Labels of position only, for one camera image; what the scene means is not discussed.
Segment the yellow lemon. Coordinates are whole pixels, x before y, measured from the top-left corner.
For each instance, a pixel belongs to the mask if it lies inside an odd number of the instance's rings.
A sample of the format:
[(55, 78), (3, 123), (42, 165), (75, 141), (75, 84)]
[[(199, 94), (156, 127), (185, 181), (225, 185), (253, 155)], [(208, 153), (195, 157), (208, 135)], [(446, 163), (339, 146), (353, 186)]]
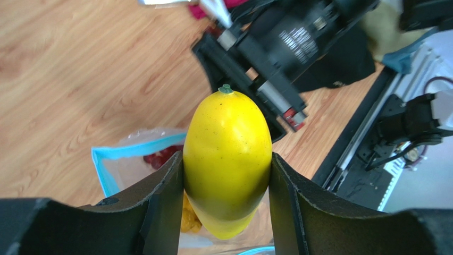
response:
[(231, 239), (251, 222), (272, 154), (265, 117), (249, 97), (224, 84), (199, 104), (183, 146), (184, 189), (214, 237)]

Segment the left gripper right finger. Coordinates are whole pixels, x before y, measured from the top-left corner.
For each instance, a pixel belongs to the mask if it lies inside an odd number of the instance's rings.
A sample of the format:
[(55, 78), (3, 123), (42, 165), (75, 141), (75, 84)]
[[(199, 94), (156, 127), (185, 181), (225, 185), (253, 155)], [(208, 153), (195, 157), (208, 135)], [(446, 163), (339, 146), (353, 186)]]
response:
[(276, 254), (452, 254), (452, 211), (387, 214), (323, 189), (273, 154), (269, 183)]

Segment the clear zip top bag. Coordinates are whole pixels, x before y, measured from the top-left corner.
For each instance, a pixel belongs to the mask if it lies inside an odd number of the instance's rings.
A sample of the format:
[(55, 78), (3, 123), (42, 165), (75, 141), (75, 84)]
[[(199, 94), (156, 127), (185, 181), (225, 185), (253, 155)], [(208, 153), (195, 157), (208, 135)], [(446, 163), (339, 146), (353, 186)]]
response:
[[(139, 130), (113, 147), (93, 147), (91, 155), (100, 185), (110, 197), (157, 171), (158, 163), (144, 156), (158, 155), (170, 146), (181, 147), (186, 131), (156, 128)], [(228, 240), (215, 238), (205, 228), (197, 233), (180, 233), (179, 254), (275, 254), (269, 194), (261, 199), (249, 225)]]

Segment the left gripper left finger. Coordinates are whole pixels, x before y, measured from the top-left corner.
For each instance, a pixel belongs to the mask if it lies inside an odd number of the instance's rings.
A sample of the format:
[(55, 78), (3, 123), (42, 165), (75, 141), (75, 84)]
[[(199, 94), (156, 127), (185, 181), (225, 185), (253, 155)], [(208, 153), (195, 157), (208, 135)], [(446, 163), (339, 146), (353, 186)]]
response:
[(177, 254), (182, 154), (96, 205), (1, 200), (1, 254)]

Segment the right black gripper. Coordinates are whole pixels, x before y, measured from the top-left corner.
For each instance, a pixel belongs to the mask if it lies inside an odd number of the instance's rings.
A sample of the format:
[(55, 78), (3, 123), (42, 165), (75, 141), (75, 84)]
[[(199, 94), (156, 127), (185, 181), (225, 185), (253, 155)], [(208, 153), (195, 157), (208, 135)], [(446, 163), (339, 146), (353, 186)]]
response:
[[(192, 52), (212, 92), (228, 84), (262, 111), (272, 142), (286, 134), (277, 121), (305, 121), (305, 102), (293, 85), (378, 1), (248, 1), (231, 14), (233, 25), (216, 39), (204, 33)], [(258, 73), (255, 82), (248, 69)]]

